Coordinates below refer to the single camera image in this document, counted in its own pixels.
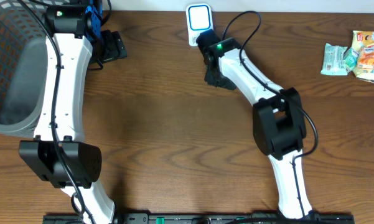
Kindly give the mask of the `teal wet wipe packet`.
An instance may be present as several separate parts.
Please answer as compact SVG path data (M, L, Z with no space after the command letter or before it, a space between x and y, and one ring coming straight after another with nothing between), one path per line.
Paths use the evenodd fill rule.
M344 62L344 53L346 51L347 47L326 43L320 73L328 76L346 76L347 69Z

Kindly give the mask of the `green Kleenex tissue pack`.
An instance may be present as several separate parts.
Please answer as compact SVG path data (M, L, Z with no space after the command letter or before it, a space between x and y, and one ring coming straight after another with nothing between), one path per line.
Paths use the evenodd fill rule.
M351 72L357 66L358 52L352 47L344 53L344 63L347 73Z

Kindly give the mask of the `yellow snack bag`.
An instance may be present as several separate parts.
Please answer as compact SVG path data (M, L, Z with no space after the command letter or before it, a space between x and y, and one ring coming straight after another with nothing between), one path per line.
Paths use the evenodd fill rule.
M360 50L364 47L374 48L374 31L354 30L352 48L359 54ZM358 79L374 83L374 68L369 69L356 66L353 72Z

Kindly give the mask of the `orange tissue pack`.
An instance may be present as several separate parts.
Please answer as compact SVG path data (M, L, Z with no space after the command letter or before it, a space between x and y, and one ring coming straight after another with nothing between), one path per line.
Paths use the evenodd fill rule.
M374 68L374 48L364 47L360 50L357 59L357 66L369 69Z

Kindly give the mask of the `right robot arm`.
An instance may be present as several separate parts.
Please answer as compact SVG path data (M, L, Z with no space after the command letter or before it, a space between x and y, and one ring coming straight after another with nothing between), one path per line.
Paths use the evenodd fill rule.
M228 90L239 89L252 105L253 137L269 158L278 187L278 209L288 219L300 220L312 211L302 173L306 137L301 98L267 78L233 38L220 40L213 30L196 40L206 64L205 81Z

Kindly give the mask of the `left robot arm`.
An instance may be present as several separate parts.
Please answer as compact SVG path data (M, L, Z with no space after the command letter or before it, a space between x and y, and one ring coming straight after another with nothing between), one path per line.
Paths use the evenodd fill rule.
M120 34L102 29L108 19L100 0L48 4L37 18L46 34L44 96L33 140L19 145L34 173L70 197L80 223L120 220L99 179L101 151L85 142L82 119L86 73L127 56Z

